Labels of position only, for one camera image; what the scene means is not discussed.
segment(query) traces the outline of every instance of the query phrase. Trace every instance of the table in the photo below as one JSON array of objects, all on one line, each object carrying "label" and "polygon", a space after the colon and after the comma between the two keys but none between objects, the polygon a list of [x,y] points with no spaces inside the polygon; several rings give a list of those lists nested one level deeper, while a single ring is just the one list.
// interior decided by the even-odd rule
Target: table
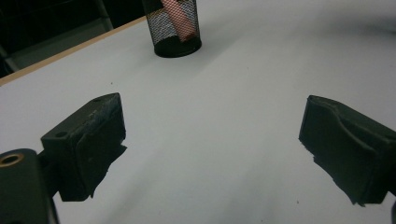
[{"label": "table", "polygon": [[390,223],[395,197],[360,207],[298,140],[306,98],[396,130],[396,2],[198,0],[203,46],[157,57],[146,22],[0,88],[0,150],[121,94],[127,151],[67,223]]}]

